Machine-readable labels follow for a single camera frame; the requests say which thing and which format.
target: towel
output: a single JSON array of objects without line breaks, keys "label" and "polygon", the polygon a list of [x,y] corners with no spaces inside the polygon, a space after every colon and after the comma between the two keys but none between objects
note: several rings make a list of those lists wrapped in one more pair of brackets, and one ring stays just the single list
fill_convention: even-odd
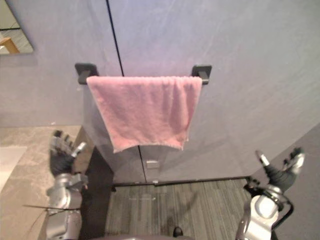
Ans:
[{"label": "towel", "polygon": [[145,145],[183,150],[202,87],[194,76],[90,76],[113,152]]}]

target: wooden frame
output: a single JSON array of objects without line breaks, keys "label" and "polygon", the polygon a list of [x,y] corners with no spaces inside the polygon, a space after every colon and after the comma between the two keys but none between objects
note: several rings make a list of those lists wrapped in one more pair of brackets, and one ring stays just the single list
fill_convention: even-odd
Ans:
[{"label": "wooden frame", "polygon": [[19,54],[20,51],[12,41],[11,37],[4,37],[0,41],[0,46],[5,46],[6,49],[9,51],[10,54]]}]

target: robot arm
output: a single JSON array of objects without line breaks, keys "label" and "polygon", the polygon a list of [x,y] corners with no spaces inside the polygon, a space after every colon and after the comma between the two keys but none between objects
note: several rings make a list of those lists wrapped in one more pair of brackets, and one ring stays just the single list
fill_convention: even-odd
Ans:
[{"label": "robot arm", "polygon": [[244,206],[236,240],[271,239],[279,211],[283,209],[283,200],[289,201],[283,193],[294,184],[305,159],[301,148],[295,148],[290,154],[291,159],[284,161],[283,170],[278,170],[269,163],[262,152],[256,153],[269,177],[269,184],[266,188],[260,188],[257,181],[252,181],[244,187],[254,197]]},{"label": "robot arm", "polygon": [[77,240],[82,225],[80,207],[81,190],[87,186],[88,177],[82,173],[72,174],[76,156],[85,148],[82,142],[76,149],[69,137],[62,138],[56,131],[50,145],[50,170],[54,185],[47,190],[49,196],[47,240]]}]

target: floor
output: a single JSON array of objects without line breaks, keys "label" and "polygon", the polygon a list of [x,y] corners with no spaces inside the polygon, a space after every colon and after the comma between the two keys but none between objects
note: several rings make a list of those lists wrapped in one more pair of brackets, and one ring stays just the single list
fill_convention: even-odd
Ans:
[{"label": "floor", "polygon": [[233,240],[250,196],[245,179],[167,186],[117,187],[111,194],[106,235],[165,235],[176,226],[197,240]]}]

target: towel bar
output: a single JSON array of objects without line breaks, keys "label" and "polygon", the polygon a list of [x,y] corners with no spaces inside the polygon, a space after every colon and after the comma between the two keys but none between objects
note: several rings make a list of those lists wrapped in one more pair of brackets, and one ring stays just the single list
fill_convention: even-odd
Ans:
[{"label": "towel bar", "polygon": [[[76,63],[74,66],[79,75],[78,83],[81,85],[87,84],[87,77],[99,76],[97,66],[92,63]],[[211,65],[195,65],[192,68],[191,76],[202,78],[202,85],[207,85],[211,69]]]}]

